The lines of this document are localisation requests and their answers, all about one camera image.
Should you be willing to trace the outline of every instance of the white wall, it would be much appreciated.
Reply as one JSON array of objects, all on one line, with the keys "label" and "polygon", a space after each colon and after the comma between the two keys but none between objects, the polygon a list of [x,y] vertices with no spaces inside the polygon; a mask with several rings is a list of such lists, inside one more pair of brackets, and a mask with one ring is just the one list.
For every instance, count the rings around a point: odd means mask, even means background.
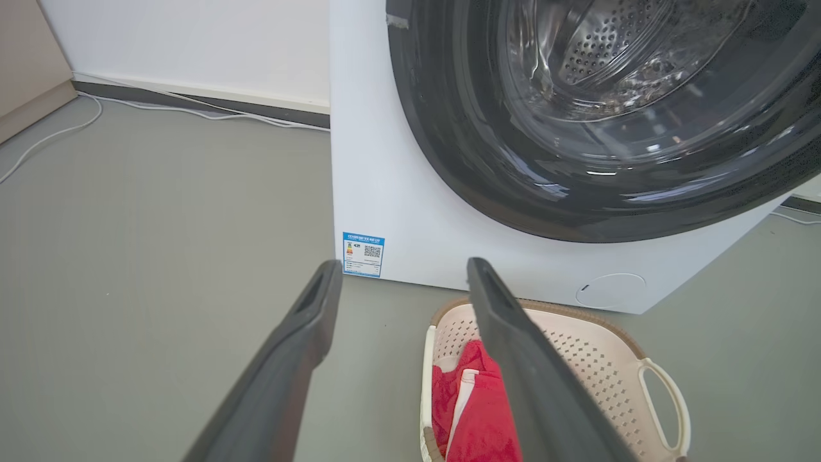
[{"label": "white wall", "polygon": [[40,3],[74,71],[328,112],[328,0]]}]

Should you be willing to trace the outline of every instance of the baseboard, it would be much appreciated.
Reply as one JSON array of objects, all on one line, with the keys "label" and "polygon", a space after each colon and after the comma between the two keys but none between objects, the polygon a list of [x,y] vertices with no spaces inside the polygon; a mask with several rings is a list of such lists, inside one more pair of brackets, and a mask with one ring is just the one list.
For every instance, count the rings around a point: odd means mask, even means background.
[{"label": "baseboard", "polygon": [[[125,101],[134,101],[136,103],[159,104],[173,108],[193,109],[196,111],[207,111],[212,113],[232,113],[231,111],[215,109],[207,104],[192,103],[184,99],[174,98],[173,96],[163,95],[150,90],[143,90],[141,88],[83,81],[74,81],[73,83],[74,87],[79,91],[84,91],[90,95],[102,96],[104,98],[123,99]],[[252,104],[232,99],[210,98],[202,95],[192,95],[187,93],[177,94],[188,96],[190,98],[204,101],[205,103],[214,104],[234,111],[242,111],[244,113],[252,113],[279,120],[287,120],[289,122],[304,123],[315,127],[331,127],[331,117],[325,113],[313,113],[296,109],[278,108],[264,104]]]},{"label": "baseboard", "polygon": [[781,207],[821,215],[821,203],[816,201],[807,201],[806,199],[802,199],[800,197],[789,197],[781,204]]},{"label": "baseboard", "polygon": [[258,104],[260,106],[270,106],[272,108],[294,109],[307,113],[326,115],[331,113],[331,104],[326,100],[308,100],[282,95],[261,95],[230,90],[215,90],[197,85],[177,85],[163,81],[135,80],[120,76],[91,76],[80,72],[75,72],[72,80],[75,82],[99,83],[103,85],[133,86],[135,88],[161,90],[168,93],[178,93],[180,95],[238,101],[241,103]]}]

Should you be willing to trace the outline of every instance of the basket handle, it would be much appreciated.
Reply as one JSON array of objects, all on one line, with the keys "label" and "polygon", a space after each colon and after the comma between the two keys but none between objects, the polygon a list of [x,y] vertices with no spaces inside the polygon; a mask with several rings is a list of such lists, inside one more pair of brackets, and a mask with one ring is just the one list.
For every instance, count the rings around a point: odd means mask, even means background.
[{"label": "basket handle", "polygon": [[[670,443],[667,441],[667,436],[664,435],[664,430],[662,430],[661,423],[658,421],[658,415],[656,414],[656,409],[653,406],[653,400],[650,398],[650,393],[647,389],[647,382],[644,381],[644,371],[652,371],[659,379],[661,379],[662,383],[667,388],[667,392],[670,393],[670,398],[676,407],[676,415],[678,417],[678,443],[675,446],[670,446]],[[679,390],[676,382],[674,382],[672,377],[670,377],[670,374],[662,369],[661,366],[650,360],[650,358],[644,358],[641,360],[639,380],[644,391],[644,397],[647,399],[647,403],[650,404],[650,413],[653,415],[653,421],[655,422],[656,430],[662,439],[662,444],[664,444],[664,447],[674,452],[676,458],[686,456],[687,451],[690,449],[692,428],[690,425],[690,412],[687,410],[687,403],[684,401],[684,395],[681,394],[681,390]]]}]

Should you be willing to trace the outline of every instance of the clothing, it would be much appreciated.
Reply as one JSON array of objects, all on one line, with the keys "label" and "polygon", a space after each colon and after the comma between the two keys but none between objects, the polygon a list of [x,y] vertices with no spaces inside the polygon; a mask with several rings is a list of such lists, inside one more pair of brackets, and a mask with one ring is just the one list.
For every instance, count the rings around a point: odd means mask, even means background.
[{"label": "clothing", "polygon": [[502,373],[482,342],[465,346],[456,369],[433,367],[433,434],[447,462],[521,462]]}]

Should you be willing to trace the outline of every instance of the qr code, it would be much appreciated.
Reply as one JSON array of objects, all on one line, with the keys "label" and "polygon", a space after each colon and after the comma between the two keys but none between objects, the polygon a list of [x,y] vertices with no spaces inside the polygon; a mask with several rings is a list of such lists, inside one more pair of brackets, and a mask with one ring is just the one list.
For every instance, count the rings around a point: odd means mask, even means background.
[{"label": "qr code", "polygon": [[365,256],[372,256],[373,258],[379,258],[381,255],[382,255],[382,248],[373,247],[373,246],[365,246]]}]

